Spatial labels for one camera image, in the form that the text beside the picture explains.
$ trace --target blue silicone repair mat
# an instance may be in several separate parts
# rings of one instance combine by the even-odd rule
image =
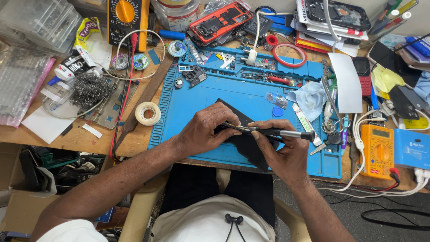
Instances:
[[[245,66],[240,61],[244,57],[243,50],[231,49],[226,47],[206,48],[199,50],[206,56],[212,52],[209,59],[201,67],[206,71],[207,79],[197,84],[193,88],[190,83],[185,81],[180,89],[175,89],[173,81],[181,76],[178,72],[178,65],[195,65],[194,59],[189,53],[178,60],[178,65],[174,64],[166,75],[164,80],[163,91],[160,97],[159,108],[161,110],[161,120],[154,125],[150,143],[148,148],[153,148],[161,142],[178,134],[185,125],[190,121],[193,115],[207,106],[215,103],[218,98],[226,101],[251,119],[267,120],[272,117],[274,104],[266,101],[264,98],[267,92],[279,93],[286,96],[291,90],[298,89],[297,87],[288,87],[282,84],[270,82],[255,81],[242,78],[243,73],[261,73],[261,69]],[[224,62],[216,57],[215,52],[229,53],[236,55],[234,69],[219,68]],[[273,59],[273,56],[258,54],[257,58],[264,62],[264,59]],[[301,60],[283,57],[287,62],[299,63]],[[262,69],[267,73],[289,76],[291,78],[300,78],[304,80],[319,80],[323,74],[323,66],[317,62],[306,62],[304,66],[299,68],[289,68],[281,64],[278,65],[274,61],[274,70]],[[298,131],[305,131],[302,124],[298,120],[294,110],[292,109],[293,102],[289,101],[284,114],[278,119],[289,119]],[[327,139],[327,135],[321,132],[320,126],[322,123],[320,115],[312,122],[317,135],[321,140]],[[316,146],[312,143],[309,145],[309,153]],[[341,156],[339,146],[329,145],[321,152],[312,156],[308,153],[307,172],[309,175],[341,178]],[[255,167],[250,164],[244,156],[237,152],[237,149],[232,144],[221,144],[217,149],[209,152],[191,156],[189,158],[212,161],[225,164],[241,165],[247,167]]]

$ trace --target plastic jar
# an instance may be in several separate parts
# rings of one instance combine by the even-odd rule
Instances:
[[[168,5],[161,0],[150,0],[159,24],[166,30],[185,32],[190,23],[197,20],[200,0],[191,0],[184,5]]]

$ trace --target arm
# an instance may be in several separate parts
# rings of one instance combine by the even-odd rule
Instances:
[[[31,241],[70,220],[93,221],[169,165],[215,149],[229,137],[241,134],[230,128],[215,135],[214,129],[225,121],[240,125],[229,108],[220,102],[213,104],[198,111],[180,134],[73,188],[43,210]]]
[[[257,121],[248,126],[296,131],[286,119]],[[252,135],[263,152],[267,164],[293,193],[312,241],[354,242],[355,239],[325,202],[306,173],[309,142],[299,138],[282,137],[285,146],[275,151],[266,136],[258,131],[253,131]]]

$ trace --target person's left hand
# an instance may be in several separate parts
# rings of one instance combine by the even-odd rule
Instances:
[[[227,128],[214,134],[214,129],[226,121],[233,125],[240,125],[237,115],[221,102],[217,102],[196,112],[185,128],[173,137],[179,148],[180,156],[185,158],[205,153],[217,148],[222,142],[233,135],[242,134],[233,128]]]

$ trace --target sim tray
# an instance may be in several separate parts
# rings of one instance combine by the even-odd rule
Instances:
[[[194,71],[194,66],[193,65],[180,65],[178,72],[182,72],[182,71]]]

